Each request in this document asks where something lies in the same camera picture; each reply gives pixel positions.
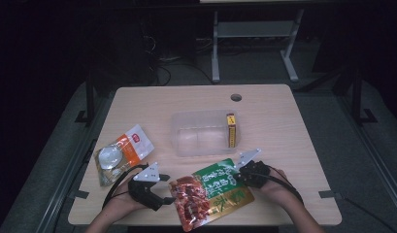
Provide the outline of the green and red snack packet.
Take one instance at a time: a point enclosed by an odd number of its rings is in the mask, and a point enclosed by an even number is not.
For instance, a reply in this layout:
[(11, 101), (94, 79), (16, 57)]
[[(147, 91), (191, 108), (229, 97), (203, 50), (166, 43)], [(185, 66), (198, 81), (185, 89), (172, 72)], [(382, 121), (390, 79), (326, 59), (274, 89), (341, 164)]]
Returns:
[(237, 173), (233, 161), (227, 158), (170, 182), (184, 232), (230, 215), (254, 201), (249, 188), (234, 178)]

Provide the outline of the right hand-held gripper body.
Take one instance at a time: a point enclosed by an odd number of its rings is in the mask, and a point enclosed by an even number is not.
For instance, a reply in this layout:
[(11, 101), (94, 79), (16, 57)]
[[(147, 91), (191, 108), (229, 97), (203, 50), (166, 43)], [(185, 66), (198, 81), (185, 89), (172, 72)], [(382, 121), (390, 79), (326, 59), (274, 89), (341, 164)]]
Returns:
[(248, 150), (239, 154), (238, 162), (234, 165), (234, 168), (245, 179), (240, 183), (250, 187), (261, 188), (268, 181), (270, 168), (262, 161), (254, 161), (254, 158), (259, 153), (261, 153), (261, 149)]

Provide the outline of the orange and white snack packet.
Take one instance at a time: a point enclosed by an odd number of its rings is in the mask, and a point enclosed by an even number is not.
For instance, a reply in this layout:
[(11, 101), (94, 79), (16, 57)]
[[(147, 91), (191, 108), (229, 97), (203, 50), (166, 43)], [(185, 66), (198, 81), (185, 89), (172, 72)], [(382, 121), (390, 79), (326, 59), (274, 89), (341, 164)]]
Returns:
[(101, 186), (113, 184), (124, 172), (138, 165), (154, 150), (143, 128), (137, 124), (111, 144), (95, 152)]

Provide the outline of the person's right hand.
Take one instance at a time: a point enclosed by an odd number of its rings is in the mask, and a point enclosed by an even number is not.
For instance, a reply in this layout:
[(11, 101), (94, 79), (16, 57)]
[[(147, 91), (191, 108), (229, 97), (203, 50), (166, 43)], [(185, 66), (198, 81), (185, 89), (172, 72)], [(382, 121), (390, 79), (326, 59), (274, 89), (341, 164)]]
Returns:
[[(273, 168), (270, 172), (272, 178), (288, 184), (286, 175), (283, 170)], [(284, 210), (292, 210), (297, 206), (303, 206), (302, 202), (284, 185), (274, 181), (267, 181), (259, 191), (263, 193), (270, 201), (279, 205)]]

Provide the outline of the clear plastic container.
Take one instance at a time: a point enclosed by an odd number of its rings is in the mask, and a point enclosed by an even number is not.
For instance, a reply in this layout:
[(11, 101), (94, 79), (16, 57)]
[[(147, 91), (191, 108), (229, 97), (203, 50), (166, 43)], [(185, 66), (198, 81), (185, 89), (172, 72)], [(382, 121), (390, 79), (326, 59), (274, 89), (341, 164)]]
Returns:
[[(233, 113), (237, 123), (236, 147), (228, 147), (226, 115)], [(178, 156), (235, 153), (241, 140), (239, 115), (235, 110), (179, 112), (171, 118), (171, 140)]]

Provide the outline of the white metal table frame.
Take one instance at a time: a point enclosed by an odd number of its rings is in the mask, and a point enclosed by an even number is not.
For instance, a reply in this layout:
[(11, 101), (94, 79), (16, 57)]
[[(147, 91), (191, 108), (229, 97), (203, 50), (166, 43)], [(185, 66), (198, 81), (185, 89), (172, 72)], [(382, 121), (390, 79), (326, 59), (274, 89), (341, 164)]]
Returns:
[(296, 83), (299, 81), (296, 70), (292, 64), (290, 55), (296, 41), (301, 25), (304, 10), (297, 11), (293, 20), (281, 21), (220, 21), (218, 12), (214, 13), (213, 24), (213, 51), (212, 51), (212, 81), (220, 82), (218, 61), (218, 40), (226, 38), (287, 38), (287, 46), (281, 50), (281, 59), (289, 76)]

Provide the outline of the small gold box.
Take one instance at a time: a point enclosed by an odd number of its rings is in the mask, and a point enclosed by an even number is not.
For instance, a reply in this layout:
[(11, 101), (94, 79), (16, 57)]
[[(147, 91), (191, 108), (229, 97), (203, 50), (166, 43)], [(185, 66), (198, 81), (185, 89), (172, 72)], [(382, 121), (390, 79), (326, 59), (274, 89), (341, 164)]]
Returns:
[(237, 137), (237, 123), (236, 118), (233, 113), (226, 115), (227, 128), (228, 128), (228, 147), (236, 147), (236, 137)]

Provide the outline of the black metal stand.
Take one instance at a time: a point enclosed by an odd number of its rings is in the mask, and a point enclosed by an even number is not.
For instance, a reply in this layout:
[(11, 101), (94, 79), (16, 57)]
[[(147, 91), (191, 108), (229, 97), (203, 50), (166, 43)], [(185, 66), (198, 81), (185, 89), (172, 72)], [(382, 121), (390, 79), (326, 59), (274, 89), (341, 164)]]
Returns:
[(378, 120), (370, 109), (361, 107), (362, 74), (357, 67), (349, 67), (346, 74), (346, 92), (350, 91), (350, 114), (356, 124), (377, 123)]
[(88, 72), (85, 77), (85, 103), (86, 109), (79, 111), (75, 122), (84, 123), (85, 126), (88, 127), (95, 116), (94, 84), (90, 72)]

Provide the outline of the person's left hand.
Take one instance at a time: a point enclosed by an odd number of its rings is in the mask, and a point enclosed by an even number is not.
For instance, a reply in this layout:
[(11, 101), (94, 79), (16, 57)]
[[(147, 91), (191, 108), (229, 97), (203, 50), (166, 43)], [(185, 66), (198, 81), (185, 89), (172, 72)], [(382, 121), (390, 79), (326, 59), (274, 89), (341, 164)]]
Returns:
[(117, 219), (121, 219), (129, 214), (142, 210), (145, 206), (137, 201), (135, 201), (128, 193), (128, 183), (129, 180), (122, 182), (113, 197), (108, 202), (105, 207), (109, 216), (114, 216)]

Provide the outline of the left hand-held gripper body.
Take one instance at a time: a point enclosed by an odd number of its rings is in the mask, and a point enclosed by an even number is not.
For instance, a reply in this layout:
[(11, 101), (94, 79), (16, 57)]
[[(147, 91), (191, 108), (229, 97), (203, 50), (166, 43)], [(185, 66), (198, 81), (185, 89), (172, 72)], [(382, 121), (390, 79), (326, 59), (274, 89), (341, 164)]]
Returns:
[(152, 163), (133, 176), (128, 183), (129, 195), (133, 200), (149, 209), (157, 211), (164, 204), (164, 199), (153, 193), (150, 189), (160, 181), (158, 164)]

